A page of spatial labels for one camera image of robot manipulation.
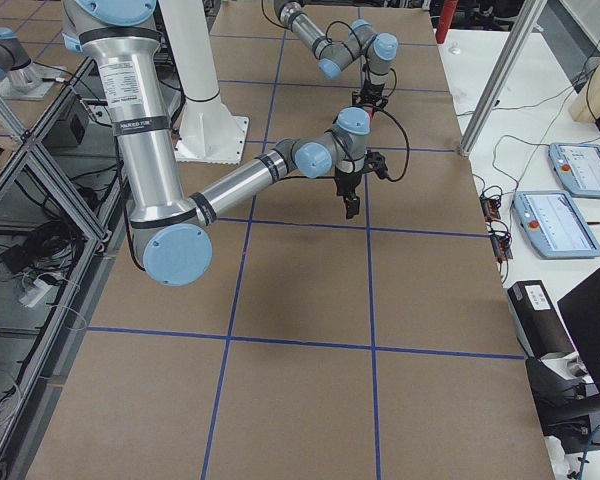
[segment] power cord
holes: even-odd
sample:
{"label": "power cord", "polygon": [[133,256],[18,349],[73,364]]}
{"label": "power cord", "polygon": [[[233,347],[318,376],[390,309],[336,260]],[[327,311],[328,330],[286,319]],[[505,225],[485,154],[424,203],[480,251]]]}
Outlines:
{"label": "power cord", "polygon": [[389,118],[394,123],[394,125],[398,128],[398,130],[400,130],[400,133],[402,134],[402,137],[404,138],[404,143],[405,143],[405,147],[406,147],[404,166],[402,168],[402,172],[400,172],[400,175],[397,178],[392,178],[391,176],[389,176],[387,174],[387,180],[389,180],[391,183],[397,183],[397,182],[401,181],[407,174],[407,169],[409,168],[409,159],[411,157],[411,144],[409,142],[409,136],[407,135],[407,131],[405,130],[405,128],[402,126],[400,121],[395,116],[393,116],[391,113],[389,113],[387,110],[385,110],[382,107],[378,107],[376,105],[371,105],[371,104],[359,104],[359,105],[352,105],[352,106],[358,107],[358,108],[370,108],[374,112],[380,112],[383,115],[385,115],[387,118]]}
{"label": "power cord", "polygon": [[269,15],[267,15],[267,12],[264,9],[264,0],[260,0],[260,10],[262,10],[262,15],[267,20],[267,22],[269,22],[271,25],[274,25],[274,26],[276,26],[278,28],[286,30],[286,28],[284,27],[284,25],[280,25],[278,22],[274,22],[273,20],[271,20],[271,18],[269,18]]}
{"label": "power cord", "polygon": [[115,137],[115,151],[116,151],[116,167],[117,167],[117,177],[118,184],[120,185],[120,201],[122,202],[122,216],[124,218],[124,229],[127,236],[127,245],[129,246],[129,251],[131,253],[131,260],[133,260],[133,264],[143,272],[145,269],[140,265],[140,262],[136,258],[136,252],[133,248],[133,237],[131,235],[131,222],[129,221],[129,212],[127,211],[127,195],[125,194],[124,189],[124,181],[122,180],[122,156],[120,155],[120,145],[118,143],[118,138]]}

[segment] plug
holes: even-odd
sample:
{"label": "plug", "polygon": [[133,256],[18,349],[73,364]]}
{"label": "plug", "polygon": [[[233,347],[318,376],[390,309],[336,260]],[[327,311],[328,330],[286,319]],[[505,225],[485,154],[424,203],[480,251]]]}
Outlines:
{"label": "plug", "polygon": [[18,299],[18,302],[27,308],[33,308],[44,298],[51,288],[52,285],[41,278],[36,278],[33,281],[33,286],[25,291],[24,295]]}

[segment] metal frame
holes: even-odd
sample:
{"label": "metal frame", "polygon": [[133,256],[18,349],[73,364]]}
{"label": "metal frame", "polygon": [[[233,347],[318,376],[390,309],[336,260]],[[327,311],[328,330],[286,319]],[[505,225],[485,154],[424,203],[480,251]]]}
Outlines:
{"label": "metal frame", "polygon": [[468,157],[478,141],[480,132],[482,132],[487,123],[489,115],[491,115],[491,111],[498,100],[498,96],[507,78],[509,78],[509,73],[511,73],[513,66],[516,64],[520,52],[524,48],[546,3],[547,0],[527,0],[522,5],[518,20],[513,25],[513,29],[507,38],[507,42],[504,44],[496,65],[491,72],[491,76],[487,81],[487,85],[484,87],[475,113],[464,132],[464,136],[460,142],[460,155]]}

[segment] table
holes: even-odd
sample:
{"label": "table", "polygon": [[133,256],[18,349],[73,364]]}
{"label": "table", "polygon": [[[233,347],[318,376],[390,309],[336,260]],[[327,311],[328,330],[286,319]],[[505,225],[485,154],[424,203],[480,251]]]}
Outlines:
{"label": "table", "polygon": [[[282,182],[209,229],[211,267],[183,288],[122,248],[30,480],[552,478],[428,14],[307,11],[398,36],[407,179],[368,178],[353,221],[331,182]],[[320,135],[358,87],[258,5],[223,4],[212,33],[246,159]],[[379,115],[370,142],[401,167]],[[180,171],[193,192],[230,167]]]}
{"label": "table", "polygon": [[[502,32],[452,30],[446,43],[440,46],[458,114],[473,110],[477,104],[506,36]],[[503,135],[517,136],[530,143],[594,140],[594,143],[600,144],[600,133],[595,125],[576,123],[569,116],[569,105],[576,98],[570,87],[569,79],[542,35],[533,33],[505,84],[498,107],[535,105],[550,97],[555,98],[533,108],[492,112],[470,155],[473,171],[484,178],[487,185],[500,185],[505,192],[514,188],[511,179],[492,167],[494,147]],[[464,129],[470,117],[461,115],[458,118],[461,129]],[[562,188],[552,172],[547,147],[536,148],[508,138],[498,146],[495,158],[499,168],[514,178],[522,177],[520,190]],[[480,180],[476,180],[476,186],[479,191],[483,188]],[[586,220],[600,220],[600,200],[579,198],[575,201]],[[555,304],[600,267],[600,257],[590,260],[541,259],[530,247],[517,222],[512,222],[510,205],[511,195],[505,195],[501,216],[511,227],[513,235],[513,260],[508,262],[505,288],[517,281],[540,279]],[[600,226],[592,226],[591,229],[600,242]],[[577,457],[569,456],[571,466],[576,470],[580,466]],[[600,451],[592,452],[588,459],[592,463],[587,466],[587,478],[600,480]]]}

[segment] black rubber band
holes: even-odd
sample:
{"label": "black rubber band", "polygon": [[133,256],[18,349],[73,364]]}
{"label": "black rubber band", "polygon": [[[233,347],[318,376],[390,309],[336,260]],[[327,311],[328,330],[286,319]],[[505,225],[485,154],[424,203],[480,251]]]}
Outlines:
{"label": "black rubber band", "polygon": [[213,222],[215,222],[218,219],[218,215],[216,214],[216,211],[213,209],[213,207],[209,203],[209,200],[207,200],[207,197],[205,197],[200,192],[196,192],[193,195],[191,195],[190,198],[194,202],[196,202],[196,205],[200,209],[200,213],[202,213],[202,216],[204,217],[205,225],[211,225]]}
{"label": "black rubber band", "polygon": [[184,94],[184,98],[186,98],[187,100],[189,100],[190,102],[195,102],[195,103],[205,103],[205,102],[210,102],[211,100],[215,100],[216,98],[218,98],[220,96],[220,90],[218,90],[218,92],[213,96],[213,97],[209,97],[209,98],[205,98],[204,100],[196,100],[194,98],[191,97],[187,97],[186,94]]}
{"label": "black rubber band", "polygon": [[276,183],[278,180],[280,180],[280,172],[278,171],[278,167],[276,167],[275,162],[271,159],[269,155],[263,153],[262,155],[258,155],[256,158],[260,160],[265,167],[267,167],[267,170],[269,170],[269,174],[271,175],[273,183]]}
{"label": "black rubber band", "polygon": [[295,21],[296,18],[298,18],[300,15],[304,15],[306,16],[307,14],[304,13],[302,10],[296,10],[295,12],[293,12],[291,15],[289,15],[289,18],[287,19],[287,25],[289,25],[289,30],[293,31],[293,22]]}
{"label": "black rubber band", "polygon": [[342,46],[343,46],[343,47],[344,47],[344,48],[347,50],[347,52],[349,52],[349,55],[351,55],[351,60],[352,60],[353,62],[355,62],[355,61],[357,60],[357,58],[356,58],[356,56],[353,54],[353,52],[351,51],[351,49],[350,49],[349,47],[347,47],[347,44],[346,44],[346,43],[344,43],[344,42],[342,42],[340,45],[342,45]]}
{"label": "black rubber band", "polygon": [[160,34],[155,30],[150,30],[148,28],[139,28],[139,27],[106,27],[106,28],[96,28],[95,30],[89,30],[81,34],[78,38],[80,43],[84,45],[85,43],[92,42],[94,40],[100,40],[102,38],[119,38],[119,37],[140,37],[140,38],[150,38],[157,42],[160,41]]}
{"label": "black rubber band", "polygon": [[196,216],[196,209],[192,208],[188,212],[174,215],[173,217],[161,218],[159,220],[149,220],[147,222],[129,222],[131,226],[137,230],[148,230],[150,228],[168,227],[169,225],[175,225],[176,223],[186,222],[190,218]]}
{"label": "black rubber band", "polygon": [[133,135],[136,133],[154,132],[156,130],[169,130],[171,121],[168,117],[141,117],[114,122],[113,134],[116,137],[122,135]]}
{"label": "black rubber band", "polygon": [[17,67],[14,65],[14,67],[11,69],[11,71],[15,72],[16,70],[20,70],[22,68],[28,67],[29,65],[31,65],[31,59],[27,60],[22,65],[18,65]]}

